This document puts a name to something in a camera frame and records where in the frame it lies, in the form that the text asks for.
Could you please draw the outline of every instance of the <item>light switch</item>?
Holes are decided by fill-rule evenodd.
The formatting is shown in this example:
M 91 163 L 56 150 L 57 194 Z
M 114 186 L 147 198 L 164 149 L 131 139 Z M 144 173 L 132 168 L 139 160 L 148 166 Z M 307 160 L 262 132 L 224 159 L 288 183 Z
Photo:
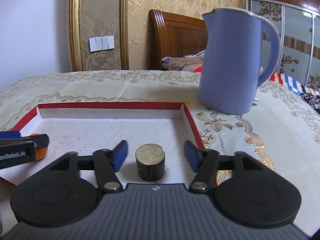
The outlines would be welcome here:
M 109 49 L 109 41 L 108 41 L 108 36 L 102 37 L 102 49 Z
M 115 37 L 108 36 L 108 42 L 109 42 L 109 49 L 114 49 L 115 48 Z
M 96 37 L 97 50 L 102 50 L 102 37 Z
M 96 38 L 90 38 L 89 39 L 89 48 L 90 52 L 97 51 L 97 43 L 96 43 Z

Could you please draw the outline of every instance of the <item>kettle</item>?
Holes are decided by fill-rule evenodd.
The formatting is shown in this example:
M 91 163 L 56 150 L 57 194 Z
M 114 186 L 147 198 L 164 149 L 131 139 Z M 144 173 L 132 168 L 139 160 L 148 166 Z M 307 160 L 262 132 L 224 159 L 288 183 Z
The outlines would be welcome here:
M 265 17 L 240 8 L 217 8 L 202 17 L 208 42 L 198 99 L 221 113 L 245 114 L 280 59 L 279 33 Z M 260 73 L 262 31 L 270 38 L 271 52 Z

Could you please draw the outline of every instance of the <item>white tray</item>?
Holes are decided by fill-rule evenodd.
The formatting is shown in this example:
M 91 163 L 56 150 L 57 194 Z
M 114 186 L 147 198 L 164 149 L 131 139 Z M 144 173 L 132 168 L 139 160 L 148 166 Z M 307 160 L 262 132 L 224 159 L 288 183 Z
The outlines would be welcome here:
M 0 177 L 15 185 L 69 151 L 91 155 L 98 149 L 113 149 L 121 140 L 127 140 L 128 157 L 117 173 L 124 187 L 128 182 L 144 183 L 138 176 L 134 155 L 146 143 L 159 144 L 165 152 L 165 173 L 156 183 L 185 183 L 188 187 L 195 173 L 184 157 L 184 142 L 191 140 L 204 148 L 183 103 L 42 104 L 26 114 L 13 130 L 20 130 L 21 136 L 46 133 L 50 139 L 43 160 L 0 170 Z M 97 186 L 93 171 L 81 171 L 80 176 Z

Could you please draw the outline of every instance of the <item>tablecloth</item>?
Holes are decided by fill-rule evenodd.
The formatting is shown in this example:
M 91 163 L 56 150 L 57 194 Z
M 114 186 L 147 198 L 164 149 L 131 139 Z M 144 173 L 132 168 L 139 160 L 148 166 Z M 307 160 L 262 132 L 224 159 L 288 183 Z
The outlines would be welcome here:
M 191 111 L 204 144 L 224 155 L 245 151 L 294 184 L 302 195 L 295 224 L 308 235 L 320 227 L 320 116 L 285 86 L 266 82 L 249 113 L 225 115 L 196 97 L 199 73 L 180 71 L 91 71 L 23 79 L 0 93 L 0 130 L 31 108 L 49 102 L 178 101 Z M 4 233 L 15 223 L 1 181 Z

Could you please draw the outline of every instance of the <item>gray ribbed panel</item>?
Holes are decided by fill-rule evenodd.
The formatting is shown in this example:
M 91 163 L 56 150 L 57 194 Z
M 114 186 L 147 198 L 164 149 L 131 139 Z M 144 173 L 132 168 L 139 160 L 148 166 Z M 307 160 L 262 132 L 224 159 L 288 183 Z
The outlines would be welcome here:
M 3 240 L 305 240 L 294 225 L 252 229 L 222 216 L 205 195 L 183 184 L 129 184 L 105 195 L 86 218 L 60 228 L 18 224 Z

